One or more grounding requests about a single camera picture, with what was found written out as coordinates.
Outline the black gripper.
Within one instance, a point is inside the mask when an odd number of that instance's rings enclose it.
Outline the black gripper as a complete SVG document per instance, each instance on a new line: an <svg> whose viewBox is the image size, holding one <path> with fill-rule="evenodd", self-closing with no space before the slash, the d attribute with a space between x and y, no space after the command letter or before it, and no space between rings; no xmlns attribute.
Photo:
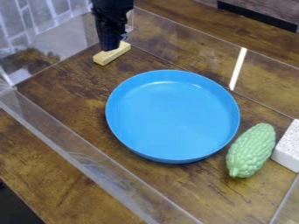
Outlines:
<svg viewBox="0 0 299 224"><path fill-rule="evenodd" d="M98 38L104 52L116 50L127 39L127 13L134 9L135 0L91 0L96 20Z"/></svg>

